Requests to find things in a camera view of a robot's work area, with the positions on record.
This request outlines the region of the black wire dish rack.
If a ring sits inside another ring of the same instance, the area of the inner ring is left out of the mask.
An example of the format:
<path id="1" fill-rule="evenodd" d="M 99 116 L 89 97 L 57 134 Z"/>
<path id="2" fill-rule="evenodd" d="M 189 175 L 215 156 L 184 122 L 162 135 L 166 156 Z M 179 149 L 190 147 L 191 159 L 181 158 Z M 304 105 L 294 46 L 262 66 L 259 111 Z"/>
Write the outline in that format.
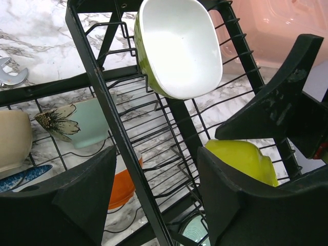
<path id="1" fill-rule="evenodd" d="M 55 80 L 71 78 L 84 73 L 77 49 L 65 23 L 66 1 L 1 1 L 1 56 L 12 60 L 5 70 L 10 74 L 27 68 L 28 79 L 24 86 L 33 86 Z M 213 136 L 214 124 L 219 123 L 245 105 L 252 97 L 248 79 L 239 69 L 223 77 L 223 87 L 186 103 L 200 138 L 206 142 Z M 185 168 L 178 160 L 175 145 L 182 137 L 173 122 L 169 109 L 156 107 L 155 94 L 147 93 L 145 82 L 128 80 L 112 88 L 117 96 L 119 112 L 125 112 L 122 121 L 133 147 L 143 156 L 146 168 L 158 166 L 158 170 L 146 173 L 150 187 L 158 195 L 161 210 L 187 193 L 181 184 L 187 180 Z M 112 145 L 106 140 L 79 150 L 67 142 L 52 139 L 35 121 L 33 147 L 23 163 L 53 165 L 53 173 L 84 162 L 99 149 Z"/>

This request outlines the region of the white square bowl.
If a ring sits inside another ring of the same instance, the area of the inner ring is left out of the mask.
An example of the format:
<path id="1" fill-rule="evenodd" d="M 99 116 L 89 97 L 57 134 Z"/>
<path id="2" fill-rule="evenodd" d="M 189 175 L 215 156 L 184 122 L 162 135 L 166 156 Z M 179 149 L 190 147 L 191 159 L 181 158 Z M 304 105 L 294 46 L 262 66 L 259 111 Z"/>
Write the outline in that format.
<path id="1" fill-rule="evenodd" d="M 223 62 L 216 30 L 199 1 L 142 1 L 134 44 L 141 71 L 157 94 L 197 98 L 221 82 Z"/>

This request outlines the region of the beige floral bowl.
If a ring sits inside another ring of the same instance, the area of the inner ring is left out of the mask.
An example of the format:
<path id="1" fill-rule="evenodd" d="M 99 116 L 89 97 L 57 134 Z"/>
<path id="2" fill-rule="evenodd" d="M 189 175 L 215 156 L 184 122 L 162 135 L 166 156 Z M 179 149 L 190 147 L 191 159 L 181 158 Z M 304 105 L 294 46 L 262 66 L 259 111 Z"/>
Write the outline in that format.
<path id="1" fill-rule="evenodd" d="M 1 172 L 21 167 L 32 148 L 29 116 L 20 110 L 1 110 Z"/>

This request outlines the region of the blue floral bowl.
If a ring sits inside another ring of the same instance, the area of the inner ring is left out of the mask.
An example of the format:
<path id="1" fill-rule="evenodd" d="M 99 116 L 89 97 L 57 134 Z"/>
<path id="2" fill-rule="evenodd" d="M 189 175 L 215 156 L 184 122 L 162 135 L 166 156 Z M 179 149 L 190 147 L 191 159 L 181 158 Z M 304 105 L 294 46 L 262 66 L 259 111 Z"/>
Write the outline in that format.
<path id="1" fill-rule="evenodd" d="M 19 192 L 25 187 L 35 185 L 53 176 L 53 165 L 31 167 L 1 179 L 2 192 Z"/>

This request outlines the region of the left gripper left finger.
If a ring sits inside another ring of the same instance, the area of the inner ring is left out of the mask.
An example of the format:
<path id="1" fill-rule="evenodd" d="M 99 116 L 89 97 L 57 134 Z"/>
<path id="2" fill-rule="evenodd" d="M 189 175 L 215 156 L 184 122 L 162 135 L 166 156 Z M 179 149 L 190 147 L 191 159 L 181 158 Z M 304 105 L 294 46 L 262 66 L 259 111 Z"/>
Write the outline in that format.
<path id="1" fill-rule="evenodd" d="M 1 245 L 101 245 L 116 148 L 19 192 L 1 193 Z"/>

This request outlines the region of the yellow-green bowl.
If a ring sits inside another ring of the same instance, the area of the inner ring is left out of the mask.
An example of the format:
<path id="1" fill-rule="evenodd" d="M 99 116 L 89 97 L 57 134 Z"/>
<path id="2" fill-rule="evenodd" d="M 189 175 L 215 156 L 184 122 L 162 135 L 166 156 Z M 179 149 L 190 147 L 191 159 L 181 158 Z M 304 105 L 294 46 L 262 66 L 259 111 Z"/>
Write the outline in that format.
<path id="1" fill-rule="evenodd" d="M 226 164 L 267 185 L 279 185 L 274 165 L 254 144 L 242 140 L 211 139 L 205 148 Z"/>

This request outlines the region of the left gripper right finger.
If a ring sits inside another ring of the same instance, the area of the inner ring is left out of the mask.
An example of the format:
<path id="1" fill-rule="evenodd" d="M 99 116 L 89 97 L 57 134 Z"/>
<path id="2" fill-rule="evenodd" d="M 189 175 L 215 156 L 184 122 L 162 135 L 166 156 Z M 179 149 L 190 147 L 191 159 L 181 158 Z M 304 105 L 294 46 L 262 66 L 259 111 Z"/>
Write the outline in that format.
<path id="1" fill-rule="evenodd" d="M 327 166 L 275 188 L 201 147 L 198 173 L 211 245 L 327 245 Z"/>

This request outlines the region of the orange bowl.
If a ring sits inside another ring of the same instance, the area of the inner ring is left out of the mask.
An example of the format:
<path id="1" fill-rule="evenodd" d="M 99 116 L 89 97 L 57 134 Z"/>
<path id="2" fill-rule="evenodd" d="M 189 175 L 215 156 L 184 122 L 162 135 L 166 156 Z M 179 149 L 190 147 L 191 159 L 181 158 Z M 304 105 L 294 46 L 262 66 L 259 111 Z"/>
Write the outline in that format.
<path id="1" fill-rule="evenodd" d="M 121 155 L 117 156 L 115 177 L 108 210 L 125 205 L 135 192 L 135 185 Z"/>

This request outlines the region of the mint green floral bowl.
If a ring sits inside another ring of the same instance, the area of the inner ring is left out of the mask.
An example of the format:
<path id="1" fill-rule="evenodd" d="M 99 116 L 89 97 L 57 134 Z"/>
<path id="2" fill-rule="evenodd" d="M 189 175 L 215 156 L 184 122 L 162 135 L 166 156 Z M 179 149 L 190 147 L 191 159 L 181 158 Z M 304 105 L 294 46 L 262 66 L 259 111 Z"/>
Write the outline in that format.
<path id="1" fill-rule="evenodd" d="M 76 149 L 109 137 L 109 125 L 96 97 L 38 113 L 34 119 L 51 136 Z"/>

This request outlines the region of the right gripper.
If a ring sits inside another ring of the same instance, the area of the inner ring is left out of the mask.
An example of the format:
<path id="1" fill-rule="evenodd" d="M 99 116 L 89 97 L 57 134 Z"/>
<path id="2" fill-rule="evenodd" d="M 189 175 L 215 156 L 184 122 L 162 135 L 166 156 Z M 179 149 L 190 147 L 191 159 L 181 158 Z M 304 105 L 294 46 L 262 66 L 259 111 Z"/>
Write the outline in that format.
<path id="1" fill-rule="evenodd" d="M 327 163 L 327 93 L 318 101 L 302 92 L 323 40 L 313 34 L 299 35 L 277 73 L 216 129 L 215 138 L 283 137 L 288 128 L 287 137 L 305 158 Z"/>

